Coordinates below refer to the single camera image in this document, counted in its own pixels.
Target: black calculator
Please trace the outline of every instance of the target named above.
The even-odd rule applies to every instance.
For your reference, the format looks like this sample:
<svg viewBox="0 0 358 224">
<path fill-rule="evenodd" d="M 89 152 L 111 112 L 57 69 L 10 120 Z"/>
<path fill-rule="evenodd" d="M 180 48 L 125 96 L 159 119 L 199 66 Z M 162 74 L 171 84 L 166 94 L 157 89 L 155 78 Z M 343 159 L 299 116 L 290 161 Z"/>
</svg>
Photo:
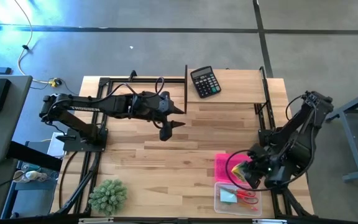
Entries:
<svg viewBox="0 0 358 224">
<path fill-rule="evenodd" d="M 221 91 L 211 66 L 199 68 L 190 73 L 193 84 L 200 98 L 212 96 Z"/>
</svg>

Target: gray floor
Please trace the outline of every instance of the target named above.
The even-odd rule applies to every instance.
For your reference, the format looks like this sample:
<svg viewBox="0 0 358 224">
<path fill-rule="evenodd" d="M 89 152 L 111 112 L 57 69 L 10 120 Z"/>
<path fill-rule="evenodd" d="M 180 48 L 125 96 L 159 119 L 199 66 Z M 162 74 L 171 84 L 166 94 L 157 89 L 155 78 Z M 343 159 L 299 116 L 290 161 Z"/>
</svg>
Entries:
<svg viewBox="0 0 358 224">
<path fill-rule="evenodd" d="M 251 0 L 19 2 L 34 25 L 257 27 Z M 259 4 L 266 29 L 358 29 L 356 0 L 259 0 Z M 0 0 L 0 23 L 27 24 L 8 0 Z M 19 74 L 16 60 L 28 36 L 29 32 L 0 31 L 0 66 L 12 67 L 15 75 Z M 339 107 L 358 95 L 358 35 L 269 34 L 266 39 L 273 75 L 285 79 L 289 98 L 317 90 L 333 97 Z M 258 34 L 35 32 L 34 44 L 33 54 L 22 62 L 25 72 L 37 79 L 61 77 L 76 92 L 84 75 L 128 75 L 133 69 L 140 75 L 181 75 L 185 64 L 237 69 L 263 65 Z M 30 91 L 14 135 L 16 141 L 50 138 L 54 129 L 43 125 L 37 113 L 41 97 L 55 92 L 67 91 Z M 299 103 L 291 106 L 293 111 L 298 107 Z M 344 184 L 341 180 L 343 174 L 356 171 L 356 165 L 340 123 L 323 126 L 317 147 L 309 171 L 316 214 L 358 221 L 358 181 Z"/>
</svg>

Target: wooden table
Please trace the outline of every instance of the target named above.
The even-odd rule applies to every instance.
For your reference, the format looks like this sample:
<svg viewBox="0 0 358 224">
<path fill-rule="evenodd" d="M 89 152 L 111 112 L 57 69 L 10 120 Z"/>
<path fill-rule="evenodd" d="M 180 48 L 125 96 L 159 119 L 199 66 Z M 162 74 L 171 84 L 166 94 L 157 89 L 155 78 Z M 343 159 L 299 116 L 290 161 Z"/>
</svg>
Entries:
<svg viewBox="0 0 358 224">
<path fill-rule="evenodd" d="M 152 123 L 108 118 L 108 144 L 102 153 L 96 185 L 105 179 L 121 179 L 127 186 L 128 200 L 117 217 L 254 218 L 214 211 L 213 167 L 215 154 L 248 149 L 258 142 L 259 119 L 253 103 L 265 102 L 261 76 L 258 70 L 214 72 L 222 92 L 209 100 L 201 100 L 195 95 L 189 79 L 187 114 L 169 116 L 169 120 L 186 125 L 175 128 L 167 142 L 159 141 L 158 129 Z M 96 96 L 99 78 L 84 77 L 80 95 Z M 154 91 L 151 83 L 131 83 L 131 87 L 138 92 Z M 285 107 L 288 104 L 284 80 L 269 78 L 268 87 L 276 126 L 283 126 L 287 122 Z M 164 91 L 169 91 L 175 105 L 184 109 L 184 84 L 166 83 Z M 128 92 L 123 87 L 116 94 Z M 92 113 L 75 114 L 91 122 Z M 68 157 L 63 161 L 62 170 Z M 83 157 L 84 153 L 79 152 L 67 169 L 63 202 L 78 185 Z M 58 187 L 52 212 L 58 210 Z M 313 213 L 306 177 L 294 181 L 289 188 L 305 210 Z M 88 189 L 84 195 L 81 211 L 88 198 Z M 279 204 L 284 211 L 280 197 Z M 270 192 L 262 192 L 262 208 L 261 218 L 274 217 Z M 103 215 L 92 211 L 92 216 Z"/>
</svg>

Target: small plant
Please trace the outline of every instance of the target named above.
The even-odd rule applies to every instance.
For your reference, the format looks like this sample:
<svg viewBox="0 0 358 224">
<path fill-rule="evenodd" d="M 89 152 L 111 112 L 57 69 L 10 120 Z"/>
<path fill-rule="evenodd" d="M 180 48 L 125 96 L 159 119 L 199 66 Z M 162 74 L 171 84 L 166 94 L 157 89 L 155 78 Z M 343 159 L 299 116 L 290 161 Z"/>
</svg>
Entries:
<svg viewBox="0 0 358 224">
<path fill-rule="evenodd" d="M 89 203 L 92 209 L 106 216 L 116 214 L 124 208 L 127 199 L 127 188 L 121 180 L 104 180 L 103 183 L 93 189 L 89 195 Z"/>
</svg>

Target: black floor stripe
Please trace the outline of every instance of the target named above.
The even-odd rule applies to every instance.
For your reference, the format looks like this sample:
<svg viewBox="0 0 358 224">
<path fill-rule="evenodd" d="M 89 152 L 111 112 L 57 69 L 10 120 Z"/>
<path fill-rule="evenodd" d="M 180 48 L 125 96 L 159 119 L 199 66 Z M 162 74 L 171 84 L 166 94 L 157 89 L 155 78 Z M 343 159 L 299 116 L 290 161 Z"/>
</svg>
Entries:
<svg viewBox="0 0 358 224">
<path fill-rule="evenodd" d="M 220 29 L 220 28 L 127 28 L 127 27 L 59 27 L 33 26 L 35 32 L 160 32 L 160 33 L 224 33 L 256 34 L 257 29 Z M 30 31 L 29 26 L 0 25 L 0 30 Z"/>
<path fill-rule="evenodd" d="M 266 77 L 273 78 L 272 64 L 270 63 L 269 52 L 267 50 L 266 37 L 265 37 L 265 33 L 264 33 L 264 25 L 262 23 L 262 16 L 260 15 L 260 8 L 259 8 L 258 0 L 253 0 L 252 2 L 254 3 L 256 24 L 258 26 L 260 48 L 262 50 L 262 57 L 264 59 L 264 64 L 265 64 L 265 69 L 266 69 Z"/>
<path fill-rule="evenodd" d="M 323 35 L 358 35 L 358 30 L 300 30 L 300 29 L 265 29 L 265 34 L 323 34 Z"/>
</svg>

